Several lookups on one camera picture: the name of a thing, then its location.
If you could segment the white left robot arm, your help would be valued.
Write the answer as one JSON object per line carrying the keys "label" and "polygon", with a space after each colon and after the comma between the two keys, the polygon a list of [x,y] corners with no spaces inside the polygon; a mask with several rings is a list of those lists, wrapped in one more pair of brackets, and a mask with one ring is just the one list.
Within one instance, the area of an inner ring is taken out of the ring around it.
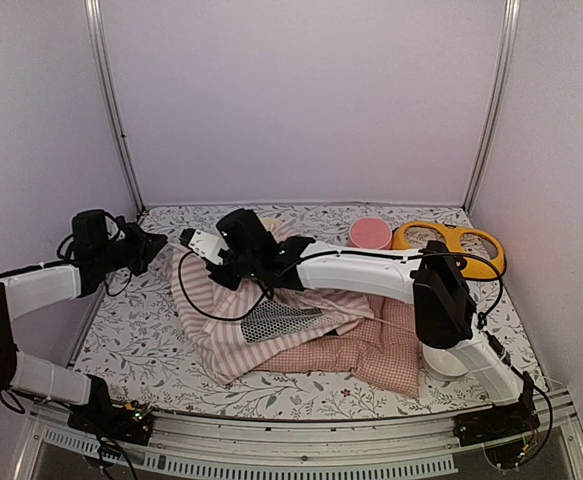
{"label": "white left robot arm", "polygon": [[0,392],[17,391],[81,407],[82,419],[99,434],[119,426],[106,382],[26,354],[12,323],[51,305],[96,293],[107,278],[127,270],[139,277],[167,244],[167,237],[102,209],[76,214],[56,260],[0,273]]}

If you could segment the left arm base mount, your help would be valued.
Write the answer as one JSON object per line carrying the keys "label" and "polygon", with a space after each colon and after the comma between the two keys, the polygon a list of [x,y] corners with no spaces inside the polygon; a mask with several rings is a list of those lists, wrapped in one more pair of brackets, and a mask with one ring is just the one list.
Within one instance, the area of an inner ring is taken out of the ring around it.
{"label": "left arm base mount", "polygon": [[111,441],[148,446],[153,432],[154,416],[135,406],[68,405],[67,425]]}

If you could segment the white tent pole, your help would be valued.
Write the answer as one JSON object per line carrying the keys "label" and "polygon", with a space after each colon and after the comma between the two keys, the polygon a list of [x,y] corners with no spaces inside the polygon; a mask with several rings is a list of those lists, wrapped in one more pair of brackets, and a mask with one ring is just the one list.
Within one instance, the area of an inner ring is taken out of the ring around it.
{"label": "white tent pole", "polygon": [[389,322],[389,321],[385,321],[385,320],[380,319],[380,318],[373,318],[373,319],[370,319],[370,320],[373,320],[375,322],[381,323],[381,324],[386,325],[388,327],[394,328],[394,329],[399,330],[401,332],[405,332],[406,334],[412,335],[412,336],[414,336],[414,337],[417,338],[417,334],[416,334],[416,332],[415,332],[414,329],[410,329],[410,328],[407,328],[407,327],[403,327],[401,325],[397,325],[395,323],[392,323],[392,322]]}

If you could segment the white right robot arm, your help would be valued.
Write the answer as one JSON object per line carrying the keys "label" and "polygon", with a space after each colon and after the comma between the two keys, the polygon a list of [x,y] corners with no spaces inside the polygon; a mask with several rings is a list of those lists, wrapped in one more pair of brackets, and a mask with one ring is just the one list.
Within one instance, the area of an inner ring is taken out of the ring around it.
{"label": "white right robot arm", "polygon": [[532,395],[533,382],[511,367],[508,352],[486,331],[486,315],[471,298],[457,264],[460,257],[443,243],[389,252],[339,247],[304,236],[278,242],[246,209],[229,213],[216,228],[214,234],[181,236],[206,261],[216,283],[234,290],[251,279],[268,290],[337,289],[411,304],[417,338],[459,360],[497,406],[488,415],[492,432],[508,436],[525,422],[527,409],[521,400]]}

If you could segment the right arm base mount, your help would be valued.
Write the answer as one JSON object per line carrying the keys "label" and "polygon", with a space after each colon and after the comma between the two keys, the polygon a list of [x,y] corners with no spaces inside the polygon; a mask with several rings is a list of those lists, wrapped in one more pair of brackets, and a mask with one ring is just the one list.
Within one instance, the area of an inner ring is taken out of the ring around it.
{"label": "right arm base mount", "polygon": [[453,435],[462,447],[500,440],[540,427],[538,415],[521,403],[458,414]]}

